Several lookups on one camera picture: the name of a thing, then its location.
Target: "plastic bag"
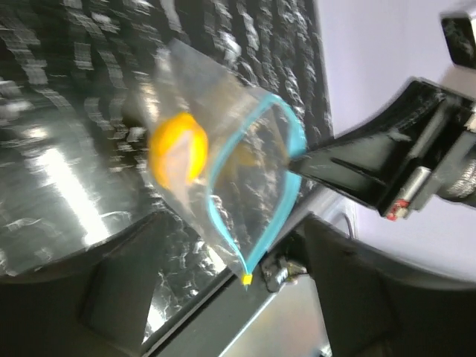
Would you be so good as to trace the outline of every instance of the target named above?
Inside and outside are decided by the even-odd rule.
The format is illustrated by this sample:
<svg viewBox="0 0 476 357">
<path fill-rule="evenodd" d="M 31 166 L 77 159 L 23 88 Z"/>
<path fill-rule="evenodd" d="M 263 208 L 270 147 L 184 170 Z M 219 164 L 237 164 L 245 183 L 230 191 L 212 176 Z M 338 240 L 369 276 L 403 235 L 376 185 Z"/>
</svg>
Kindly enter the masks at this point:
<svg viewBox="0 0 476 357">
<path fill-rule="evenodd" d="M 156 61 L 146 108 L 158 190 L 249 284 L 300 188 L 286 167 L 305 150 L 301 124 L 279 97 L 180 41 Z"/>
</svg>

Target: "black plastic part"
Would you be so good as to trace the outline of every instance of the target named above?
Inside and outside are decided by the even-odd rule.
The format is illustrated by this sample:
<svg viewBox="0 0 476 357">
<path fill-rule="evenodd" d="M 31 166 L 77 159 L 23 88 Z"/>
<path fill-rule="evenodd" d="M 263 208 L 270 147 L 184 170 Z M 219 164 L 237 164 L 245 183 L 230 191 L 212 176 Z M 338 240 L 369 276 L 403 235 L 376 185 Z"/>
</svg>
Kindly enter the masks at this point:
<svg viewBox="0 0 476 357">
<path fill-rule="evenodd" d="M 159 232 L 171 219 L 168 212 L 150 215 L 121 237 L 130 245 L 68 276 L 0 283 L 2 355 L 139 357 L 158 272 Z"/>
<path fill-rule="evenodd" d="M 304 231 L 333 356 L 473 355 L 475 284 L 408 266 L 317 219 Z"/>
<path fill-rule="evenodd" d="M 162 242 L 150 229 L 97 267 L 82 313 L 89 329 L 129 356 L 141 350 L 159 270 Z"/>
<path fill-rule="evenodd" d="M 476 208 L 476 193 L 468 195 L 464 199 L 452 199 L 451 201 Z"/>
<path fill-rule="evenodd" d="M 43 283 L 80 273 L 133 242 L 137 236 L 137 231 L 148 224 L 154 217 L 154 215 L 144 217 L 124 231 L 110 237 L 107 242 L 90 247 L 88 250 L 78 251 L 71 256 L 64 257 L 62 260 L 46 264 L 40 268 L 31 269 L 14 277 L 2 275 L 0 283 Z"/>
<path fill-rule="evenodd" d="M 448 182 L 476 144 L 466 128 L 475 105 L 424 80 L 365 125 L 294 158 L 289 169 L 387 216 L 419 167 L 431 171 L 410 202 L 420 210 Z"/>
<path fill-rule="evenodd" d="M 451 61 L 455 65 L 476 69 L 476 41 L 469 14 L 444 14 L 441 26 Z"/>
</svg>

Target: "blue zipper seal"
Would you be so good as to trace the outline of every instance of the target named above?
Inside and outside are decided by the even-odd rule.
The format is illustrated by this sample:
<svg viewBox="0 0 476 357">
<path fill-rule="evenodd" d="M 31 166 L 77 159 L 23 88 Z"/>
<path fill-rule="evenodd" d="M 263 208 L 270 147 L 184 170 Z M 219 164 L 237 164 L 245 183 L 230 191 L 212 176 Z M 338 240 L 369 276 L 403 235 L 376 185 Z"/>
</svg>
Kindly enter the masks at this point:
<svg viewBox="0 0 476 357">
<path fill-rule="evenodd" d="M 284 192 L 280 203 L 277 206 L 274 216 L 265 228 L 261 237 L 257 240 L 256 245 L 251 250 L 251 253 L 247 260 L 239 251 L 237 245 L 233 241 L 230 232 L 226 228 L 219 211 L 216 209 L 215 204 L 211 198 L 213 195 L 213 188 L 215 187 L 216 180 L 222 170 L 223 165 L 228 160 L 237 144 L 243 139 L 248 128 L 261 117 L 261 115 L 271 108 L 273 105 L 278 105 L 283 110 L 285 116 L 289 121 L 289 134 L 286 141 L 286 148 L 288 150 L 289 157 L 298 156 L 306 150 L 306 136 L 304 135 L 303 127 L 296 117 L 296 114 L 288 106 L 288 104 L 277 95 L 268 93 L 262 100 L 257 108 L 243 121 L 243 124 L 223 145 L 222 150 L 215 159 L 215 164 L 210 169 L 210 179 L 206 190 L 205 199 L 207 200 L 206 207 L 208 207 L 208 216 L 215 228 L 222 235 L 229 246 L 235 251 L 242 263 L 245 274 L 250 274 L 267 252 L 269 246 L 274 242 L 280 229 L 283 227 L 284 222 L 291 213 L 294 207 L 296 198 L 299 194 L 301 177 L 287 172 L 285 177 Z"/>
</svg>

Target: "white wall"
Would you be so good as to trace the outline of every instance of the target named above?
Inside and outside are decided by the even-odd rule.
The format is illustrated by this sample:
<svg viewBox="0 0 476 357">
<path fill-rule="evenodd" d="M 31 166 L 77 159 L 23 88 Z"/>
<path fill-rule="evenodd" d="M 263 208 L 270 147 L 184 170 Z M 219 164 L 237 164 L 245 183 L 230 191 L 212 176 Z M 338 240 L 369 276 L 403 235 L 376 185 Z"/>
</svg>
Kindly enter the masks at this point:
<svg viewBox="0 0 476 357">
<path fill-rule="evenodd" d="M 476 73 L 453 68 L 439 13 L 454 0 L 318 0 L 335 133 L 361 123 L 410 77 L 476 97 Z M 433 198 L 408 220 L 358 207 L 361 240 L 435 271 L 476 280 L 476 210 Z"/>
</svg>

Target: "reflective surface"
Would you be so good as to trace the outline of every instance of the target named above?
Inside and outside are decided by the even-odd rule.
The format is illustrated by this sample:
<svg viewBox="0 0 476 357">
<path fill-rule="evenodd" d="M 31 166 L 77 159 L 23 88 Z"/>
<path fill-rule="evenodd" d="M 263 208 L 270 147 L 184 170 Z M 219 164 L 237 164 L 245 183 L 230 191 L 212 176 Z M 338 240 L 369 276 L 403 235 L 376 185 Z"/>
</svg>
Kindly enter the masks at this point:
<svg viewBox="0 0 476 357">
<path fill-rule="evenodd" d="M 147 83 L 173 37 L 278 93 L 308 143 L 330 134 L 312 0 L 0 4 L 0 275 L 65 259 L 168 210 L 167 224 L 153 223 L 163 266 L 146 337 L 223 269 L 143 177 Z"/>
<path fill-rule="evenodd" d="M 220 357 L 319 357 L 328 344 L 314 280 L 303 276 L 272 296 Z"/>
</svg>

